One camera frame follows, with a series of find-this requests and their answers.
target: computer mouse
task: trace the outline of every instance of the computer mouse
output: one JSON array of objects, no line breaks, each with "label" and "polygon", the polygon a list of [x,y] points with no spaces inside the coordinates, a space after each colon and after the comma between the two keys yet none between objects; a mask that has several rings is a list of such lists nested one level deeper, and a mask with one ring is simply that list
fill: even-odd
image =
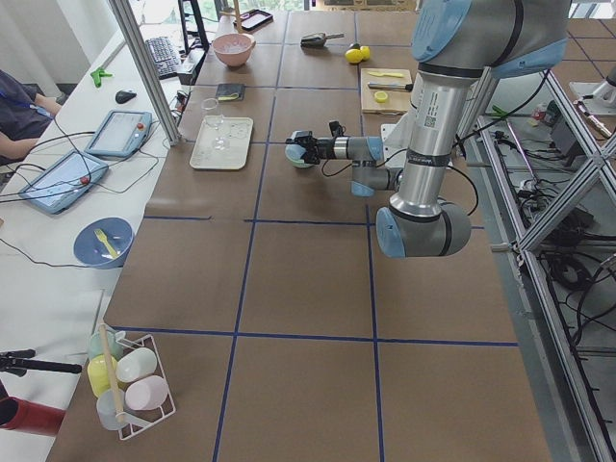
[{"label": "computer mouse", "polygon": [[117,104],[124,104],[127,101],[133,99],[137,94],[132,90],[120,90],[115,94],[115,102]]}]

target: wooden cutting board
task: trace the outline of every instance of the wooden cutting board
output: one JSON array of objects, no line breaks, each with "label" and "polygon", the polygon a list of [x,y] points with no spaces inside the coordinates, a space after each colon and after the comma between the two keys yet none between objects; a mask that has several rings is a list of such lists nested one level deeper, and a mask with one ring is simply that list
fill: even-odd
[{"label": "wooden cutting board", "polygon": [[[404,77],[376,77],[374,75],[370,75],[368,72],[397,72],[404,75]],[[404,114],[408,111],[411,104],[410,91],[384,90],[389,95],[389,99],[385,103],[377,103],[374,101],[374,94],[378,90],[369,89],[369,82],[376,84],[411,84],[413,80],[411,79],[411,72],[408,69],[364,67],[361,69],[360,75],[362,113]]]}]

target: blue joint cap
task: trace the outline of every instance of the blue joint cap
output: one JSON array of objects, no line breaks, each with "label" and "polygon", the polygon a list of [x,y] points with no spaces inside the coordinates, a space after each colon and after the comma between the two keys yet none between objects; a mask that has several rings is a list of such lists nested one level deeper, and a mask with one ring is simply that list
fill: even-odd
[{"label": "blue joint cap", "polygon": [[420,63],[436,57],[458,32],[473,0],[436,0],[422,6],[413,33],[413,58]]},{"label": "blue joint cap", "polygon": [[356,181],[350,182],[350,191],[353,195],[358,195],[359,197],[372,197],[374,195],[374,190],[372,188],[357,183]]},{"label": "blue joint cap", "polygon": [[520,77],[521,75],[533,74],[540,70],[549,69],[562,61],[565,56],[566,47],[566,38],[555,41],[532,53],[528,53],[494,67],[492,69],[492,76],[495,79],[506,79],[508,77]]},{"label": "blue joint cap", "polygon": [[386,207],[381,207],[376,212],[376,237],[385,255],[390,258],[406,257],[398,224],[394,219],[394,214]]},{"label": "blue joint cap", "polygon": [[383,159],[383,140],[380,137],[368,137],[370,155],[376,161]]}]

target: white desk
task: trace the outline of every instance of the white desk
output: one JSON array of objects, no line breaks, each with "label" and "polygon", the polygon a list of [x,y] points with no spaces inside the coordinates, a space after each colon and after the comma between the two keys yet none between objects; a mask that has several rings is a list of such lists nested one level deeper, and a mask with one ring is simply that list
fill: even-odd
[{"label": "white desk", "polygon": [[[66,133],[96,130],[111,109],[149,111],[157,118],[126,46],[106,68],[114,76],[103,78],[100,88],[94,86],[90,72],[105,61],[121,40],[121,33],[117,33],[64,104],[57,121]],[[170,102],[180,89],[179,81],[167,79],[162,84]],[[116,92],[128,89],[136,91],[138,96],[124,105],[117,105]],[[151,139],[142,148],[154,157],[137,153],[110,167],[101,181],[110,189],[123,190],[154,166],[127,192],[108,192],[94,186],[70,209],[57,216],[48,216],[24,201],[0,203],[0,218],[5,221],[0,228],[0,237],[35,260],[79,264],[72,253],[73,241],[92,221],[122,217],[137,232],[144,205],[156,184],[168,150],[164,131],[159,124],[154,128]],[[41,140],[61,134],[52,123]],[[88,139],[75,138],[74,142],[81,148]],[[49,167],[70,148],[68,141],[53,141],[36,148],[25,162]],[[21,168],[19,172],[28,179],[39,174],[29,167]],[[2,191],[0,201],[16,197],[7,197],[6,194],[18,192],[24,185],[25,181],[15,175]],[[107,307],[120,272],[121,269],[58,269],[35,265],[0,243],[0,351],[34,348],[38,353],[36,359],[83,365],[87,357],[81,353],[86,350],[96,318],[102,316]],[[21,378],[9,373],[0,375],[9,395],[63,409],[70,402],[78,377],[37,371],[30,371]],[[42,461],[52,444],[53,438],[50,437],[0,431],[3,460]]]}]

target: blue strap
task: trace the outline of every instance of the blue strap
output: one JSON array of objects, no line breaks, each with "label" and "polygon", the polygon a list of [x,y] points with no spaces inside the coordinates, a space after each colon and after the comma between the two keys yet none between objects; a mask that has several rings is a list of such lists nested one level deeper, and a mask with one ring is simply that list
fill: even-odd
[{"label": "blue strap", "polygon": [[25,101],[18,101],[16,99],[9,98],[1,90],[0,90],[0,97],[6,99],[7,101],[9,101],[11,104],[13,104],[15,106],[19,106],[20,108],[34,109],[35,111],[37,111],[37,113],[39,113],[42,116],[49,117],[49,118],[54,118],[51,115],[51,113],[49,111],[47,111],[45,108],[42,108],[41,106],[37,106],[36,104],[26,103]]}]

